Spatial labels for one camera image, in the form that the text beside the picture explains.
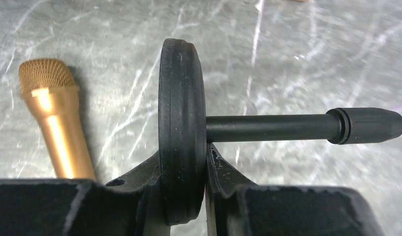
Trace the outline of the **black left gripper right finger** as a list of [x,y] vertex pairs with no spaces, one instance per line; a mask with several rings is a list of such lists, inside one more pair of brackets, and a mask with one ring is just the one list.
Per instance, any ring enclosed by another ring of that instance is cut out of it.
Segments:
[[207,147],[210,236],[381,236],[368,202],[336,186],[258,185]]

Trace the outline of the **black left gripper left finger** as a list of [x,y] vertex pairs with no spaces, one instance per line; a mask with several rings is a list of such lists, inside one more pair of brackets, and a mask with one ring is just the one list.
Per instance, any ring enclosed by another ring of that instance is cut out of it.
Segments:
[[0,236],[168,236],[159,155],[105,185],[0,179]]

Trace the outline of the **black microphone stand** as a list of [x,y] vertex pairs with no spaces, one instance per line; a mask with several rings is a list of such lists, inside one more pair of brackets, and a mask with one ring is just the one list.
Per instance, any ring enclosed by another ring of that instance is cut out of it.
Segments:
[[164,41],[160,57],[158,144],[166,221],[197,218],[208,143],[327,140],[336,145],[382,143],[402,135],[402,116],[381,108],[335,108],[317,115],[208,117],[195,46]]

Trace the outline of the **gold microphone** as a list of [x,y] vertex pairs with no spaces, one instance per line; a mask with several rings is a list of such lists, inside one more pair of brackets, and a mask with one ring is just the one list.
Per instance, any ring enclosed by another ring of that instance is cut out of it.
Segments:
[[79,86],[58,59],[32,59],[19,67],[22,98],[41,129],[59,178],[96,180],[79,112]]

